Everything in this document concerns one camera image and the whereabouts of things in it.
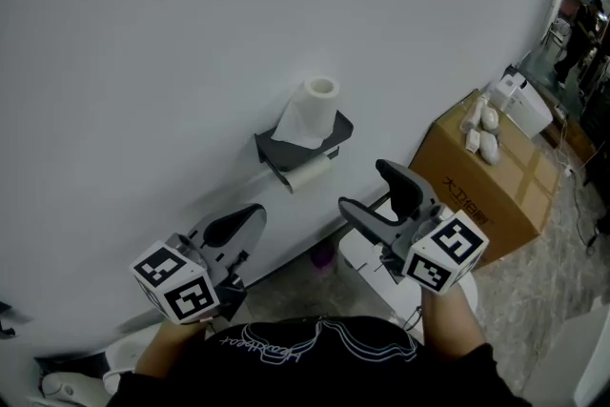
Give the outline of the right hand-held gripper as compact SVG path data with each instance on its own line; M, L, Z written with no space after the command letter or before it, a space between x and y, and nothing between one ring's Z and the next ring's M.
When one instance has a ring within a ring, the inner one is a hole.
M437 202L419 174L387 159L378 159L376 169L389 187L393 213L340 197L341 215L372 244L379 243L380 261L395 282L408 278L446 294L478 264L490 239L466 212Z

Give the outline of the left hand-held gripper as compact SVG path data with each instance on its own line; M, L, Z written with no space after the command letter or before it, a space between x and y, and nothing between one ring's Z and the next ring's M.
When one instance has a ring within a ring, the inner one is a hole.
M257 203L208 214L186 234L153 243L130 271L146 298L174 324L231 319L246 297L238 270L266 224L266 210Z

